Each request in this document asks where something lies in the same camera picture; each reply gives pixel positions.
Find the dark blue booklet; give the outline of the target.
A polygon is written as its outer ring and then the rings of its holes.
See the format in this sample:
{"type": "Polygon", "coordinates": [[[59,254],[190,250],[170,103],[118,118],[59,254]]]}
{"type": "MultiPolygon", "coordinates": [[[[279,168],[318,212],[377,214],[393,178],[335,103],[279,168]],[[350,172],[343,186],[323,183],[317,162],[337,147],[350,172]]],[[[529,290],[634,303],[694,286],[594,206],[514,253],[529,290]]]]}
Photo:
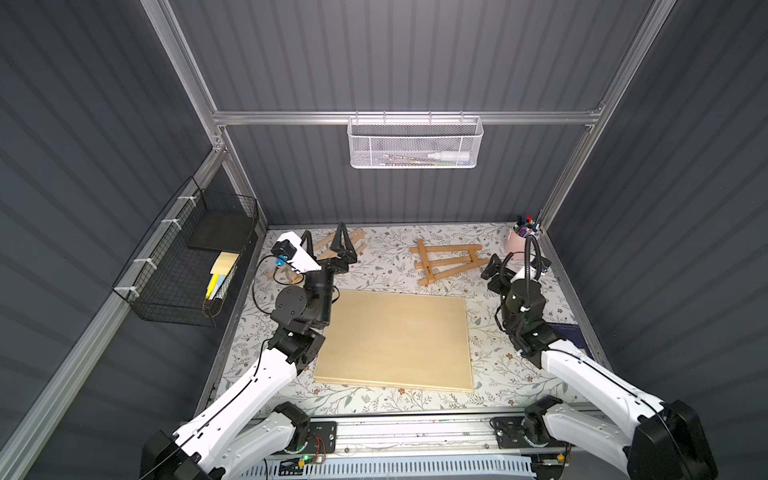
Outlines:
{"type": "Polygon", "coordinates": [[[550,323],[550,326],[560,335],[571,341],[580,351],[593,358],[592,352],[578,325],[550,323]]]}

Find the yellow sticky notes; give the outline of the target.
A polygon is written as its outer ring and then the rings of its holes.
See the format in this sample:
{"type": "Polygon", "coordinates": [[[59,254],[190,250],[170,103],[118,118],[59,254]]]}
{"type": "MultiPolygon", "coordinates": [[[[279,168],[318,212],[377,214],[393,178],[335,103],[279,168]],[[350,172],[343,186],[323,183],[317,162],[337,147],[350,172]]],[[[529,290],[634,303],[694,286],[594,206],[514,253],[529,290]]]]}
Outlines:
{"type": "Polygon", "coordinates": [[[234,268],[239,255],[231,252],[221,252],[210,270],[210,281],[206,288],[206,300],[213,300],[224,281],[234,268]]]}

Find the pink marker bucket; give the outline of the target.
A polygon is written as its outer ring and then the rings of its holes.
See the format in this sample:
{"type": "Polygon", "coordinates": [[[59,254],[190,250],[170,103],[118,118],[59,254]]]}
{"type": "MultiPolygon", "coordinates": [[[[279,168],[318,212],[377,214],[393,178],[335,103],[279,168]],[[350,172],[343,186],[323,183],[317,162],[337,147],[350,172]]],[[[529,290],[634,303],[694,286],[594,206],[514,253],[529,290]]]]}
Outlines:
{"type": "Polygon", "coordinates": [[[524,256],[525,242],[528,237],[538,238],[539,223],[530,215],[518,215],[508,231],[505,241],[505,254],[512,254],[514,259],[524,256]]]}

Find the plywood board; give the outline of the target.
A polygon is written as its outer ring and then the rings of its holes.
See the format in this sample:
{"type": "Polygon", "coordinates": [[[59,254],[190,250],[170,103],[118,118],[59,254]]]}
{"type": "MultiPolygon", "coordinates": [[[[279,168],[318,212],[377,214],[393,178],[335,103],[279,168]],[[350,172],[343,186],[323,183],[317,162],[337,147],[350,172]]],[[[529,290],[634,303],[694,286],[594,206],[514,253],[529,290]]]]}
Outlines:
{"type": "Polygon", "coordinates": [[[314,377],[475,388],[461,297],[346,290],[323,335],[314,377]]]}
{"type": "Polygon", "coordinates": [[[360,386],[360,387],[382,387],[382,388],[403,388],[412,390],[429,390],[440,392],[454,392],[454,393],[474,393],[474,385],[470,385],[468,388],[446,386],[446,385],[430,385],[430,384],[409,384],[409,383],[393,383],[393,382],[375,382],[367,380],[349,380],[330,377],[314,377],[314,381],[317,383],[325,383],[331,385],[344,385],[344,386],[360,386]]]}

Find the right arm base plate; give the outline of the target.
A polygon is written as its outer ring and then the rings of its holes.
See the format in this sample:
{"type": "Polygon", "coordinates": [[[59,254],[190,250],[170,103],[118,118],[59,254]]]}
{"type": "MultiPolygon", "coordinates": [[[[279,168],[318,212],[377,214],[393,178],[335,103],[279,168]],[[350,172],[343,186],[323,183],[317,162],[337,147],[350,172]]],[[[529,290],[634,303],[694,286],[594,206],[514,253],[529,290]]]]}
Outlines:
{"type": "Polygon", "coordinates": [[[525,427],[525,420],[524,415],[496,416],[489,420],[499,449],[558,448],[569,450],[565,442],[549,436],[530,438],[525,427]]]}

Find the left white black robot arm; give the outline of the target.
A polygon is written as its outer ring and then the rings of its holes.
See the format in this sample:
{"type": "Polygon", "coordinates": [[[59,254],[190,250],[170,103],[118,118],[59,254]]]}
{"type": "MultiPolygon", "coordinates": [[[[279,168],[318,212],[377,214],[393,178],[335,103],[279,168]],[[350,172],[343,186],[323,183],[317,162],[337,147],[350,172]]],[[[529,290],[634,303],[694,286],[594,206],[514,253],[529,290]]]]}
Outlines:
{"type": "Polygon", "coordinates": [[[258,425],[250,423],[283,387],[316,358],[325,341],[334,301],[334,278],[358,260],[345,224],[330,244],[334,255],[319,259],[310,232],[282,234],[275,259],[304,277],[277,295],[269,317],[277,325],[255,363],[214,403],[175,432],[150,437],[142,449],[143,479],[234,479],[270,455],[297,451],[307,441],[310,417],[284,402],[258,425]]]}

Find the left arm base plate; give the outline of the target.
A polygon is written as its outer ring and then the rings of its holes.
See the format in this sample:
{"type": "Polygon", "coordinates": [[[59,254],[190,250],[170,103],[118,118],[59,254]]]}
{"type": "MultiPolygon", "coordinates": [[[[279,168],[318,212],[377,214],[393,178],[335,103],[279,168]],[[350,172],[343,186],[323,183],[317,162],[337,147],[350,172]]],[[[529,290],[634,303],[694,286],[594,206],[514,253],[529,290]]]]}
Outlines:
{"type": "Polygon", "coordinates": [[[338,439],[338,423],[311,420],[303,430],[298,430],[289,446],[283,450],[290,455],[319,455],[335,452],[338,439]]]}

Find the white marker in basket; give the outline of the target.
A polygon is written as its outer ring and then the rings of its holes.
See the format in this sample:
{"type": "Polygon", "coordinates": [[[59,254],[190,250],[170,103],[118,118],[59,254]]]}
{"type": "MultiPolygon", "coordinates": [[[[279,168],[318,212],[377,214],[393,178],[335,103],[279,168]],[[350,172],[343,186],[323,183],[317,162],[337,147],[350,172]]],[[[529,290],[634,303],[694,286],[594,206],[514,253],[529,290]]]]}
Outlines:
{"type": "Polygon", "coordinates": [[[428,153],[427,158],[437,163],[468,164],[472,160],[472,155],[469,152],[442,151],[428,153]]]}

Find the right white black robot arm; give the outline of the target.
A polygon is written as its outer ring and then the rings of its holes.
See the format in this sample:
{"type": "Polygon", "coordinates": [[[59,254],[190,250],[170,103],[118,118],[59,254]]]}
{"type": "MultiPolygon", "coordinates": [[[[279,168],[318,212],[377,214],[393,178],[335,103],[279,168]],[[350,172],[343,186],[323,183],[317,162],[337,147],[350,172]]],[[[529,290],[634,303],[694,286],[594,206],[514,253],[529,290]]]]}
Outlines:
{"type": "Polygon", "coordinates": [[[620,378],[544,320],[539,278],[547,259],[527,256],[518,272],[493,255],[482,279],[499,294],[496,325],[518,354],[559,378],[608,417],[607,422],[548,395],[525,410],[522,429],[534,446],[575,445],[631,479],[715,479],[718,467],[698,414],[620,378]]]}

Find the wooden easel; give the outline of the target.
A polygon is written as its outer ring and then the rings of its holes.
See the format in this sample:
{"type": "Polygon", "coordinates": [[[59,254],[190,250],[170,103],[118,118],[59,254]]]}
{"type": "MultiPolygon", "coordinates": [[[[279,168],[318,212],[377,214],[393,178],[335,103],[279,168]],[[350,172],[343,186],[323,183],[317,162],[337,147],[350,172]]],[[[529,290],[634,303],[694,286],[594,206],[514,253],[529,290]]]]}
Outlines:
{"type": "MultiPolygon", "coordinates": [[[[350,240],[353,242],[354,248],[358,255],[362,254],[365,245],[362,243],[366,237],[366,232],[362,229],[354,230],[350,235],[350,240]]],[[[314,254],[317,260],[323,260],[336,257],[337,254],[330,249],[331,242],[334,238],[334,234],[331,233],[323,239],[314,242],[314,254]]],[[[293,269],[290,265],[285,264],[279,267],[275,267],[271,273],[268,274],[270,279],[275,280],[280,284],[300,284],[303,281],[303,275],[293,269]]]]}
{"type": "Polygon", "coordinates": [[[485,267],[489,258],[480,256],[482,250],[483,246],[480,244],[429,246],[422,239],[409,248],[412,254],[418,256],[414,269],[423,272],[422,278],[418,280],[418,284],[422,287],[485,267]]]}

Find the black notebook in basket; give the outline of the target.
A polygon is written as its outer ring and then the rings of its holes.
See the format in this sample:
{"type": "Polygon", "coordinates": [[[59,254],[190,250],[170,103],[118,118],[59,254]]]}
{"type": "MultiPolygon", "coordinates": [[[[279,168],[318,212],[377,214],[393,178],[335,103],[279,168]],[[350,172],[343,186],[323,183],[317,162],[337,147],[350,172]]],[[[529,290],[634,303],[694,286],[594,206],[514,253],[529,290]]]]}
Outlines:
{"type": "Polygon", "coordinates": [[[239,253],[253,231],[253,219],[245,214],[208,211],[193,229],[187,247],[239,253]]]}

